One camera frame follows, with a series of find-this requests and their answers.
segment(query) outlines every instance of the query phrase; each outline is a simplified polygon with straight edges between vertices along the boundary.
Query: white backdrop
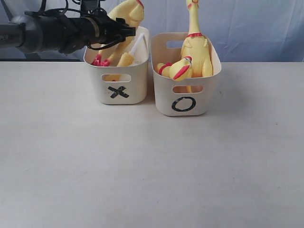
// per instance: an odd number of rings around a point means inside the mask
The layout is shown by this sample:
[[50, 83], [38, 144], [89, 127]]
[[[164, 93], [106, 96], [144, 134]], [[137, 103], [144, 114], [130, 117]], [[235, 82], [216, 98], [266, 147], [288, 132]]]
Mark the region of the white backdrop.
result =
[[[4, 0], [14, 16], [24, 10], [38, 10], [41, 0]], [[107, 0], [110, 11], [123, 0]], [[78, 9], [71, 0], [70, 7]], [[142, 26], [151, 35], [188, 31], [186, 0], [142, 0], [145, 20]], [[64, 0], [48, 0], [48, 8], [62, 7]], [[200, 0], [202, 33], [214, 44], [221, 61], [303, 61], [304, 0]], [[1, 11], [0, 19], [7, 21]], [[83, 50], [66, 58], [82, 59]], [[13, 50], [0, 50], [0, 57], [22, 57]], [[65, 58], [55, 52], [42, 58]]]

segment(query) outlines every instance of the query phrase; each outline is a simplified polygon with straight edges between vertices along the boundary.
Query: white table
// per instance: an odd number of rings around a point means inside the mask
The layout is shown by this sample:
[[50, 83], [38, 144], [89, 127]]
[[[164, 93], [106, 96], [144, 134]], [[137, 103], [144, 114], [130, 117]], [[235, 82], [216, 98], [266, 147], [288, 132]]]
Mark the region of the white table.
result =
[[95, 100], [84, 63], [0, 63], [1, 228], [303, 228], [304, 63], [224, 63], [210, 110]]

